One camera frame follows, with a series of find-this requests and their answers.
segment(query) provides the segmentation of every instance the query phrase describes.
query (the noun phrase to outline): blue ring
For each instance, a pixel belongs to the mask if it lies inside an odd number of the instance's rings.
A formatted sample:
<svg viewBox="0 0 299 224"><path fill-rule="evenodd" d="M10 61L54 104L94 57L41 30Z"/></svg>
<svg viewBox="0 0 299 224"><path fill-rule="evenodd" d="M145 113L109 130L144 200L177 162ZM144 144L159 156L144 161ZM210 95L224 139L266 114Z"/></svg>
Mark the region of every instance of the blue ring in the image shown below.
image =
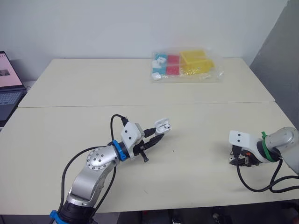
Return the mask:
<svg viewBox="0 0 299 224"><path fill-rule="evenodd" d="M112 142L120 155L121 161L125 161L127 159L127 156L123 153L121 146L118 144L116 140L113 140Z"/></svg>
<svg viewBox="0 0 299 224"><path fill-rule="evenodd" d="M55 219L56 223L58 223L58 224L68 224L68 223L62 221L62 220L59 218L58 213L57 213L56 210L53 210L53 211L50 213L50 217L53 218L53 219Z"/></svg>

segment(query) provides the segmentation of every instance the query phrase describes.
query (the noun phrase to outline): laptop screen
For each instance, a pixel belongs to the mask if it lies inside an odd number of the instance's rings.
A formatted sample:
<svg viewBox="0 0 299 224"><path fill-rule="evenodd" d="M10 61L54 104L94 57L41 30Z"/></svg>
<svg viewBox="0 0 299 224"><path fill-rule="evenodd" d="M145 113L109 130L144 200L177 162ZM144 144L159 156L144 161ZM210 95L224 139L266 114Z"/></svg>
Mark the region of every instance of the laptop screen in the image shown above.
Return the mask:
<svg viewBox="0 0 299 224"><path fill-rule="evenodd" d="M22 85L5 53L0 52L0 87Z"/></svg>

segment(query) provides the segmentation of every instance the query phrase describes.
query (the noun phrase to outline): laptop keyboard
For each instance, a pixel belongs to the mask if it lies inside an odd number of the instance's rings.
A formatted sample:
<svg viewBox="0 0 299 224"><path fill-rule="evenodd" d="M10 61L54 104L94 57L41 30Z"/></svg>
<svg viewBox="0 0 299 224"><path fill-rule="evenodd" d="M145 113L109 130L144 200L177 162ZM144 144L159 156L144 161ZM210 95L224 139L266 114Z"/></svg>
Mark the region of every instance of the laptop keyboard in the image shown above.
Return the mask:
<svg viewBox="0 0 299 224"><path fill-rule="evenodd" d="M0 106L15 104L21 92L10 92L0 94Z"/></svg>

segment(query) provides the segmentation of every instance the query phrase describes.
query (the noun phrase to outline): black wire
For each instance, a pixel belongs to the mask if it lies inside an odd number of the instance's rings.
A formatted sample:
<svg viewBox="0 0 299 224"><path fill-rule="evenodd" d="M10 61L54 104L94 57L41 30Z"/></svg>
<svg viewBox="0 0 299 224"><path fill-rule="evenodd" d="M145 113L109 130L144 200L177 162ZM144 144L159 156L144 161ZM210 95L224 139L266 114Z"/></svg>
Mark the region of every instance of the black wire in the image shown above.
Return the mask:
<svg viewBox="0 0 299 224"><path fill-rule="evenodd" d="M61 211L62 206L63 206L63 204L64 204L64 182L65 182L65 175L66 175L67 169L69 168L69 166L71 165L71 163L72 163L78 156L80 156L81 154L86 153L86 152L88 152L88 151L90 151L90 150L93 150L93 149L95 149L95 148L98 148L98 147L103 147L103 146L91 147L91 148L87 148L87 149L85 149L85 150L79 152L79 153L76 154L76 155L75 155L75 156L68 162L68 164L65 166L64 171L63 171L63 173L62 173L62 177L61 177L61 198L60 198L60 205L59 205L59 208L58 208L58 210L57 210L57 213L59 213L59 212ZM52 219L50 220L49 224L52 224L52 223L54 222L54 220L55 220L55 219L52 218Z"/></svg>
<svg viewBox="0 0 299 224"><path fill-rule="evenodd" d="M121 116L121 115L119 115L119 114L114 114L114 115L111 117L111 119L110 119L111 140L114 140L114 135L113 135L113 119L114 119L115 117L119 117L119 118L121 118L121 119L124 118L124 116ZM95 209L94 209L94 211L92 212L92 214L90 215L90 219L92 219L92 217L94 216L94 214L97 212L97 210L99 209L99 207L102 205L102 203L103 203L105 197L107 196L107 194L108 194L108 192L109 192L109 190L110 190L110 188L111 188L111 186L112 186L112 184L113 184L113 182L114 182L115 174L116 174L116 166L114 167L114 170L113 170L113 176L112 176L112 179L111 179L111 181L110 181L110 183L109 183L109 186L108 186L107 190L105 191L105 193L104 193L102 199L100 200L100 202L99 202L98 205L95 207Z"/></svg>
<svg viewBox="0 0 299 224"><path fill-rule="evenodd" d="M3 224L5 224L5 221L4 221L4 218L3 218L3 215L1 215L1 219L2 219L2 222L3 222Z"/></svg>
<svg viewBox="0 0 299 224"><path fill-rule="evenodd" d="M102 199L101 199L100 202L98 203L97 207L95 207L94 211L93 211L92 214L90 215L90 219L94 216L94 214L97 212L97 210L99 209L99 207L102 205L102 203L103 203L105 197L107 196L107 194L108 194L108 192L109 192L109 190L110 190L110 188L111 188L111 186L112 186L112 184L113 184L113 182L114 182L115 174L116 174L116 167L114 167L114 170L113 170L113 176L112 176L112 179L111 179L111 181L110 181L110 184L109 184L107 190L105 191L105 193L104 193Z"/></svg>
<svg viewBox="0 0 299 224"><path fill-rule="evenodd" d="M280 159L279 160L279 165L278 165L277 169L275 170L275 172L273 174L273 177L271 178L270 183L273 183L275 181L275 178L276 178L276 176L277 176L277 174L278 174L278 172L279 172L279 170L281 168L282 162L283 162L283 160ZM279 190L274 190L272 187L269 188L269 190L272 193L283 193L283 192L287 192L287 191L294 190L294 189L299 189L299 186L291 186L291 187L283 188L283 189L279 189Z"/></svg>
<svg viewBox="0 0 299 224"><path fill-rule="evenodd" d="M119 117L119 118L124 118L124 116L121 116L119 114L114 114L111 119L110 119L110 132L111 132L111 139L114 140L114 135L113 135L113 119L115 117Z"/></svg>
<svg viewBox="0 0 299 224"><path fill-rule="evenodd" d="M277 183L279 183L279 182L281 182L281 181L283 181L283 180L286 180L286 179L299 179L299 176L284 176L284 177L281 177L281 178L279 178L279 179L273 181L273 182L270 183L268 186L266 186L266 187L264 187L264 188L262 188L262 189L253 189L253 188L251 188L250 186L248 186L248 185L245 183L245 181L243 180L242 175L241 175L241 172L240 172L240 166L239 166L239 161L238 161L238 159L236 159L235 161L236 161L235 164L236 164L236 166L237 166L237 173L238 173L238 176L239 176L239 178L240 178L242 184L243 184L247 189L249 189L249 190L251 190L251 191L253 191L253 192L264 192L264 191L270 189L271 187L273 187L275 184L277 184ZM281 167L281 165L280 165L280 162L279 162L279 164L278 164L278 166L277 166L277 168L276 168L274 174L275 174L275 173L278 173L280 167Z"/></svg>

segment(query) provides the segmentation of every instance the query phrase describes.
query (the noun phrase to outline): plastic bag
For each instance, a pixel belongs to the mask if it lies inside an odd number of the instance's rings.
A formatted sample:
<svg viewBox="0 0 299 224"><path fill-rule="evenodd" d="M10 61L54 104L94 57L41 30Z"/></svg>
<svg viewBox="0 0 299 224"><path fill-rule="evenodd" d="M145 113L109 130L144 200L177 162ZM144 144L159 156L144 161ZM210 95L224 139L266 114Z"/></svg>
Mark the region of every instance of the plastic bag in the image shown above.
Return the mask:
<svg viewBox="0 0 299 224"><path fill-rule="evenodd" d="M205 49L168 49L152 58L151 77L162 83L219 82L221 58Z"/></svg>

